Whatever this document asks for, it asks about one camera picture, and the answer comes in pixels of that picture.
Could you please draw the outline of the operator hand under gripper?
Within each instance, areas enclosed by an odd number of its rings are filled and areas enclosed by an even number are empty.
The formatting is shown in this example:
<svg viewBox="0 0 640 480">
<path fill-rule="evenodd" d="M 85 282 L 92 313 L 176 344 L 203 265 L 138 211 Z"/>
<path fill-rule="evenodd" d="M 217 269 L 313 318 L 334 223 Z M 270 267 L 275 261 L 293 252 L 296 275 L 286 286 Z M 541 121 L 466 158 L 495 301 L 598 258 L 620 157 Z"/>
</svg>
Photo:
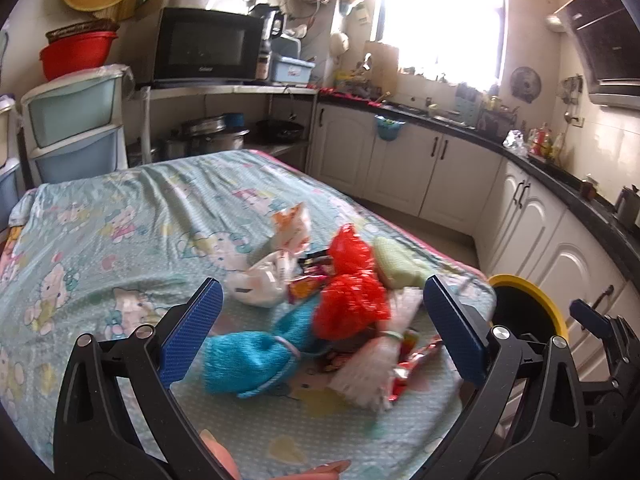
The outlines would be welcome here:
<svg viewBox="0 0 640 480">
<path fill-rule="evenodd" d="M 216 457 L 216 460 L 232 475 L 233 479 L 241 478 L 239 467 L 229 451 L 207 429 L 203 429 L 200 432 L 200 438 L 209 452 Z M 338 480 L 341 473 L 346 471 L 349 466 L 349 460 L 338 460 L 337 462 L 314 467 L 301 474 L 289 474 L 288 476 L 274 478 L 274 480 Z"/>
</svg>

